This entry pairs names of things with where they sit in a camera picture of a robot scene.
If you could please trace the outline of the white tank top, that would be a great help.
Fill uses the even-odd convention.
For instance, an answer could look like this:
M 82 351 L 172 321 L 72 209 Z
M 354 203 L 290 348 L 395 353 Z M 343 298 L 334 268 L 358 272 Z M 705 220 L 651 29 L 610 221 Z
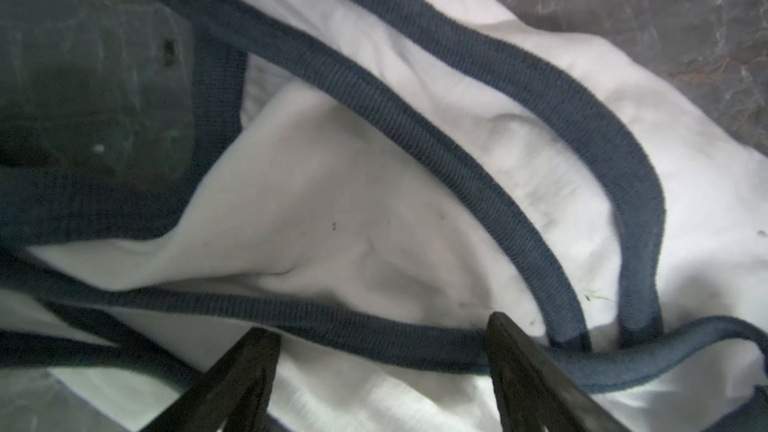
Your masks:
M 3 168 L 3 367 L 145 430 L 257 328 L 268 425 L 504 431 L 501 312 L 624 431 L 766 429 L 767 159 L 666 81 L 495 0 L 157 1 L 191 163 Z

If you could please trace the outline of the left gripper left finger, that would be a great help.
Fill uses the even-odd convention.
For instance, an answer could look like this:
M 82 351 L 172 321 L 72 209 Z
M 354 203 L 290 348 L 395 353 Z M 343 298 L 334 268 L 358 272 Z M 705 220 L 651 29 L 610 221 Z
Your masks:
M 280 336 L 253 328 L 146 431 L 265 431 Z

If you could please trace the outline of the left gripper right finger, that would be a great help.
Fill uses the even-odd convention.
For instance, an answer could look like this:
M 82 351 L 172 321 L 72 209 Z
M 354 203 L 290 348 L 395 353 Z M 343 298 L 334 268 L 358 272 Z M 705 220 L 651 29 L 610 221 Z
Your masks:
M 506 314 L 490 315 L 485 348 L 504 431 L 626 429 L 564 374 Z

